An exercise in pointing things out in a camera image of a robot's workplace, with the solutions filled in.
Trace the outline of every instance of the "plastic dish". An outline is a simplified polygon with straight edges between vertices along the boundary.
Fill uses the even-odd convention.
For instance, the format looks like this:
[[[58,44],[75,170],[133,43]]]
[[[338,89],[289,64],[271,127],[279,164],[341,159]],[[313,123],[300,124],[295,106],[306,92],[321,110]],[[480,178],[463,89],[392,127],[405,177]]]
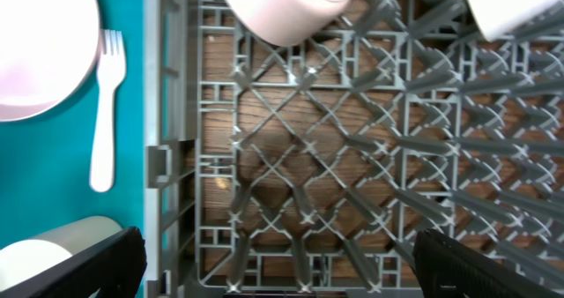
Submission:
[[[287,47],[306,40],[342,13],[351,0],[226,0],[253,33]]]
[[[38,115],[71,95],[100,39],[96,0],[0,0],[0,121]]]
[[[494,41],[548,10],[559,0],[468,0],[476,23]]]

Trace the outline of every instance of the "fork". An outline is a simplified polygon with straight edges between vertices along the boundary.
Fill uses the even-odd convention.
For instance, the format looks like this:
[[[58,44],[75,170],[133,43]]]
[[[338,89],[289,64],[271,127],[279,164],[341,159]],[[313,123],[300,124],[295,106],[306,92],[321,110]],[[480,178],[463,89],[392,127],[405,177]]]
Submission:
[[[126,71],[122,33],[104,30],[102,41],[96,71],[100,97],[90,163],[90,186],[97,192],[106,192],[114,185],[114,97]]]

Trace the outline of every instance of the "black plastic piece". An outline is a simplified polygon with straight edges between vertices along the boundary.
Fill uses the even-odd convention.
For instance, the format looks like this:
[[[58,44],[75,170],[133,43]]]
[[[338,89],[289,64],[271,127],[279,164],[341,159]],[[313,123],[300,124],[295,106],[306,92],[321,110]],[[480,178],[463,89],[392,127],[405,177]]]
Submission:
[[[413,257],[426,298],[561,298],[433,229],[417,234]]]

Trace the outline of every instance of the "white bowl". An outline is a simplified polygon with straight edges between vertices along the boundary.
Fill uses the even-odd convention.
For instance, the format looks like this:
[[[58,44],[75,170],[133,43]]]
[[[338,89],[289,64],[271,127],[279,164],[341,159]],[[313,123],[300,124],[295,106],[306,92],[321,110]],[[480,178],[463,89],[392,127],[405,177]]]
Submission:
[[[558,0],[468,0],[474,19],[488,41],[494,41],[548,10]]]

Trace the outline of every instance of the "plate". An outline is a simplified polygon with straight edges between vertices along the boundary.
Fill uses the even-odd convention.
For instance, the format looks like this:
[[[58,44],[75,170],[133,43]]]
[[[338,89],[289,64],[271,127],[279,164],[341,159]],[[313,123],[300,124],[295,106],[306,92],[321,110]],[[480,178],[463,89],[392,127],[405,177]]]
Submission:
[[[96,0],[0,0],[0,121],[38,115],[69,97],[98,54]]]

